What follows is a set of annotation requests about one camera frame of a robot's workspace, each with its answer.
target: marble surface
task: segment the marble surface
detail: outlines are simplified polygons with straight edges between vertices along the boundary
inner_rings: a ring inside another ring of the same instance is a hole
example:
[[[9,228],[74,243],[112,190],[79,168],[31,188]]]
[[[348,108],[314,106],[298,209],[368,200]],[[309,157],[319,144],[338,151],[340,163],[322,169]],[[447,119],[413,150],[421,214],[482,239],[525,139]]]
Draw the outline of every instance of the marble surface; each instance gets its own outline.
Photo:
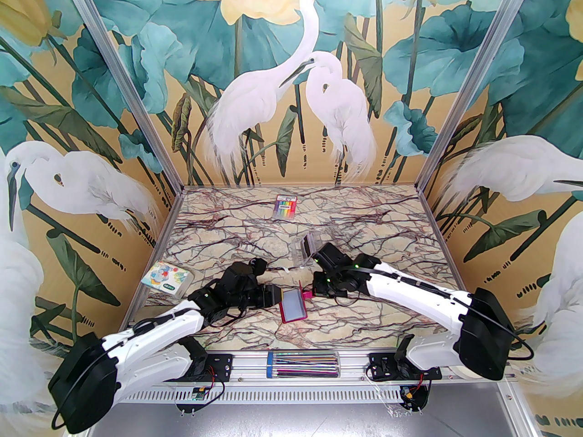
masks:
[[[293,220],[272,218],[277,194],[298,196]],[[412,185],[190,189],[163,259],[194,273],[185,297],[219,278],[234,261],[254,257],[269,264],[260,283],[306,286],[318,268],[294,266],[291,247],[308,230],[321,232],[324,240],[353,258],[360,252],[372,254],[402,271],[456,288]],[[146,306],[176,302],[151,291]],[[207,327],[196,337],[207,350],[372,348],[395,346],[404,333],[443,330],[406,308],[364,295],[350,307],[324,298],[306,300],[306,306],[306,320],[283,324],[279,306],[274,306],[249,311],[223,329]]]

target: small cardboard box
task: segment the small cardboard box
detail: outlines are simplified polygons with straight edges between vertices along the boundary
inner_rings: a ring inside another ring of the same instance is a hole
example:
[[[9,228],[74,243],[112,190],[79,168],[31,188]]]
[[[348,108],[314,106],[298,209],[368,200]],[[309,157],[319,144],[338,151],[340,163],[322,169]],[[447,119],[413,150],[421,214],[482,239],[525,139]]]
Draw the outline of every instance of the small cardboard box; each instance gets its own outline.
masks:
[[[182,298],[193,280],[194,275],[189,271],[167,262],[158,261],[144,275],[142,283],[175,298]]]

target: white egret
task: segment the white egret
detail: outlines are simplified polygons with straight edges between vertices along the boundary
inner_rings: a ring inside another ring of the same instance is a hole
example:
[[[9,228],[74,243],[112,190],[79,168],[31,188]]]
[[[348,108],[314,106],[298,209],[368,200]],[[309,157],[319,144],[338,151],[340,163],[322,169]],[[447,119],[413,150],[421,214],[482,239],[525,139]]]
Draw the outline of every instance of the white egret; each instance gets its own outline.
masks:
[[[4,160],[0,149],[0,162]],[[54,371],[57,364],[30,344],[35,295],[44,275],[38,258],[27,248],[21,210],[9,205],[6,176],[0,179],[0,254],[0,427],[10,425],[12,435],[30,435],[33,428],[48,424],[46,412],[54,405],[46,389],[46,372]]]
[[[346,146],[349,164],[346,180],[364,177],[377,154],[377,143],[368,122],[366,97],[360,87],[342,78],[342,65],[333,54],[317,51],[309,57],[290,78],[310,71],[306,99],[326,127],[337,158]]]
[[[542,287],[537,304],[522,314],[532,324],[546,327],[528,342],[535,350],[525,377],[541,395],[568,396],[583,389],[583,212],[563,229],[554,253],[552,273]]]
[[[138,220],[158,229],[158,208],[148,190],[89,151],[62,156],[50,144],[26,141],[6,155],[10,212],[23,176],[46,205],[68,214],[101,214],[139,228]]]
[[[239,136],[257,123],[271,120],[277,102],[293,81],[290,73],[314,50],[319,34],[318,13],[314,0],[299,1],[304,34],[295,52],[281,65],[236,77],[210,109],[206,126],[210,134],[207,158],[211,162],[218,160],[229,169],[231,159],[239,161]]]
[[[581,191],[581,181],[583,160],[542,137],[512,136],[468,152],[448,179],[443,200],[483,186],[515,202],[533,194]]]

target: smartphone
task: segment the smartphone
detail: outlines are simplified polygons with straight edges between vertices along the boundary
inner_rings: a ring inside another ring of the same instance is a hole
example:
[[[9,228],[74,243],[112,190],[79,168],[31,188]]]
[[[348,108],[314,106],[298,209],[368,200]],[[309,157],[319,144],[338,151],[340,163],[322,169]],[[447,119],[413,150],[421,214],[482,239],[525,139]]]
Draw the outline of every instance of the smartphone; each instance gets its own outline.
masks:
[[[294,322],[308,317],[301,287],[283,292],[281,303],[279,303],[279,311],[281,312],[281,321],[283,323]]]

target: egret beak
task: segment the egret beak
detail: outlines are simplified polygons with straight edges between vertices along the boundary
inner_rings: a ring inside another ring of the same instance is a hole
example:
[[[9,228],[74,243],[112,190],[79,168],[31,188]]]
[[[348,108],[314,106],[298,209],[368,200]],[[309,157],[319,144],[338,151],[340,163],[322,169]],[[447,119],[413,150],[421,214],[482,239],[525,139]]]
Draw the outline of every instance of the egret beak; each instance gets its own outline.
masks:
[[[14,210],[16,208],[16,198],[18,196],[18,190],[16,189],[16,172],[20,167],[16,167],[10,170],[8,173],[8,221],[10,223],[10,231],[14,230]]]
[[[561,183],[563,185],[581,186],[583,188],[583,181],[576,181],[572,179],[555,179],[554,182]]]
[[[283,86],[284,84],[286,84],[287,82],[291,81],[292,79],[294,79],[297,75],[299,75],[302,71],[304,71],[304,68],[310,64],[314,63],[314,60],[310,59],[310,60],[306,60],[305,62],[300,63],[300,66],[298,66],[296,68],[296,70],[289,75],[288,77],[286,77],[286,79],[283,81],[283,83],[281,83],[279,85],[279,87]]]

